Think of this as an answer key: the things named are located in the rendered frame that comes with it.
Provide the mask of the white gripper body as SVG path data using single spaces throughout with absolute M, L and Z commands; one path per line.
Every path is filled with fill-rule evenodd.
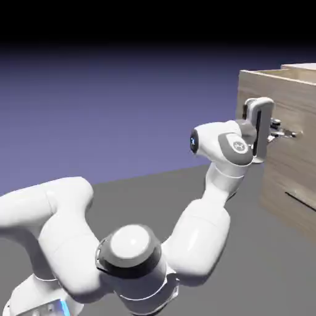
M 253 147 L 253 163 L 263 163 L 266 158 L 270 121 L 274 107 L 274 101 L 267 97 L 260 97 L 254 101 L 252 118 L 256 119 L 257 139 Z

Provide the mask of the silver metal drawer handle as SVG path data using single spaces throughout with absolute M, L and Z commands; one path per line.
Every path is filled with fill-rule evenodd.
M 282 138 L 299 138 L 303 135 L 303 131 L 292 131 L 286 128 L 278 130 L 278 136 Z

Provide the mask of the light wood drawer front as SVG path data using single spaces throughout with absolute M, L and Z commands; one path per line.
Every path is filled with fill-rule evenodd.
M 263 191 L 262 207 L 316 244 L 316 204 L 294 191 Z
M 242 70 L 236 116 L 257 127 L 263 205 L 285 213 L 316 212 L 316 82 L 290 69 Z

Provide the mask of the light wood cabinet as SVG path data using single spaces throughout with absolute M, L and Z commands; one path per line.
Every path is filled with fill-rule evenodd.
M 274 100 L 272 118 L 281 120 L 281 128 L 303 131 L 299 138 L 269 143 L 261 193 L 289 190 L 316 204 L 316 63 L 240 71 L 237 117 L 245 100 L 256 97 Z

